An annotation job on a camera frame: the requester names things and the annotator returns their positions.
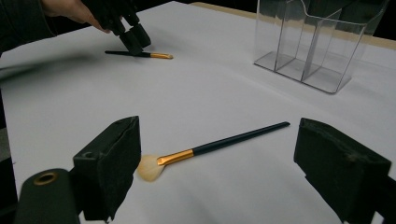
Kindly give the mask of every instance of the clear acrylic organizer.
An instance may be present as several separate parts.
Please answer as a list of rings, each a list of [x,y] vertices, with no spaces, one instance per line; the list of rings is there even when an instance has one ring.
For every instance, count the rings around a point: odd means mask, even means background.
[[[389,0],[259,0],[255,64],[328,93],[353,74]]]

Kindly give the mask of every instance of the white tabletop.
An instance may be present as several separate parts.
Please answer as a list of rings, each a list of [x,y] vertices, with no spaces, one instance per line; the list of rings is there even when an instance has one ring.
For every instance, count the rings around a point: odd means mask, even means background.
[[[158,155],[291,126],[169,165],[153,183],[135,175],[114,223],[339,223],[293,162],[301,118],[396,161],[394,50],[369,47],[352,80],[329,95],[253,65],[253,19],[176,2],[138,16],[152,40],[147,51],[175,59],[105,55],[124,46],[91,27],[3,54],[18,191],[35,173],[70,170],[77,152],[130,116],[140,117],[143,154]]]

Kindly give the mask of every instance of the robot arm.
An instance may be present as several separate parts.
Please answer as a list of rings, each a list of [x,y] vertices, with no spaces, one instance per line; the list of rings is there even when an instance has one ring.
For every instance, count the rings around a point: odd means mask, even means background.
[[[133,0],[82,0],[100,25],[111,30],[132,55],[137,55],[151,44],[149,35],[136,16]],[[124,18],[132,27],[126,31],[121,22]]]

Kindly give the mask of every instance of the acrylic divider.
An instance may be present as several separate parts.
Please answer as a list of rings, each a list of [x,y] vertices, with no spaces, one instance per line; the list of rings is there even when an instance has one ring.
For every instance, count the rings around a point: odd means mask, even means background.
[[[324,2],[334,9],[331,0]],[[307,14],[307,0],[259,0],[255,64],[336,93],[351,79],[351,61],[361,56],[367,42],[361,40],[373,35],[387,3],[341,1],[341,8],[317,17]]]

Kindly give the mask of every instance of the gold ferrule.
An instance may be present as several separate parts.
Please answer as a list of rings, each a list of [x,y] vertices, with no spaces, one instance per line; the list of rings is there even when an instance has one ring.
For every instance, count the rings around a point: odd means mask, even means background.
[[[157,159],[158,165],[168,165],[177,161],[183,161],[194,156],[192,149],[181,151],[172,155],[163,156]]]
[[[162,53],[150,53],[151,58],[160,58],[160,59],[173,59],[171,54],[162,54]]]

